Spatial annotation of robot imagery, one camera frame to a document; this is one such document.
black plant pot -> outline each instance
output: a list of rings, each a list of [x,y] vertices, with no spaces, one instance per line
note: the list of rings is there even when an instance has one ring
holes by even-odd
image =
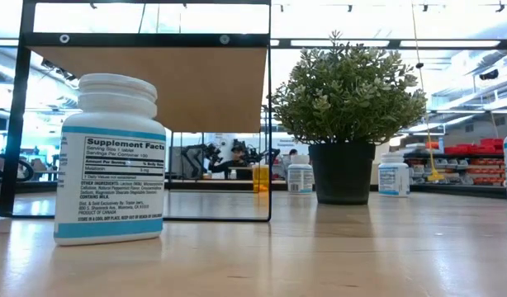
[[[309,146],[318,202],[366,205],[375,145],[366,143]]]

white wall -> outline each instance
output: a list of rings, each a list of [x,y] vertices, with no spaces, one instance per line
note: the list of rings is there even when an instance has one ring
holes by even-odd
[[[497,117],[505,117],[505,125],[497,126],[499,138],[505,138],[507,136],[507,115],[494,115]],[[474,125],[472,132],[465,131],[465,125]],[[479,144],[481,139],[496,138],[494,125],[489,115],[482,115],[474,118],[473,121],[461,123],[451,127],[446,127],[447,135],[444,136],[444,145],[446,147],[453,146],[455,144]]]

potted plant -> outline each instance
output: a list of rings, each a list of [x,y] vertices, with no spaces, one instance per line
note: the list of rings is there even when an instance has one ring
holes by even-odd
[[[289,134],[310,145],[318,201],[364,205],[375,145],[419,120],[426,100],[398,51],[344,45],[340,36],[333,32],[328,50],[301,51],[272,106]]]

yellow object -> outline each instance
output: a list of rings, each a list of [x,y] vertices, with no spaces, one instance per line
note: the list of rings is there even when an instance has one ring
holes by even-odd
[[[253,165],[252,172],[253,191],[256,193],[268,191],[270,187],[270,168],[268,165]]]

black stand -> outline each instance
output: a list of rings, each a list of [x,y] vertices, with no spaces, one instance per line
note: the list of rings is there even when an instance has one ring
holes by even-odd
[[[23,219],[49,219],[53,215],[16,215],[13,214],[17,183],[18,161],[21,152],[23,115],[26,106],[26,89],[30,72],[30,47],[35,46],[61,46],[61,47],[264,47],[268,51],[268,98],[272,90],[272,52],[270,36],[272,30],[272,1],[271,0],[94,0],[93,3],[155,3],[155,4],[260,4],[268,5],[268,33],[267,34],[82,34],[82,33],[34,33],[34,20],[37,3],[84,3],[83,0],[23,0],[21,14],[21,28],[17,49],[17,64],[13,88],[12,109],[9,119],[6,161],[2,175],[0,190],[0,216]],[[229,38],[223,43],[221,37]],[[272,114],[272,103],[268,100],[268,114]],[[269,164],[272,175],[272,117],[268,117],[268,147],[270,149]],[[169,169],[171,168],[171,153],[169,150]],[[171,188],[171,175],[168,185]],[[257,218],[175,218],[167,217],[164,220],[187,221],[223,221],[223,222],[268,222],[272,218],[272,179],[268,191],[268,217]]]

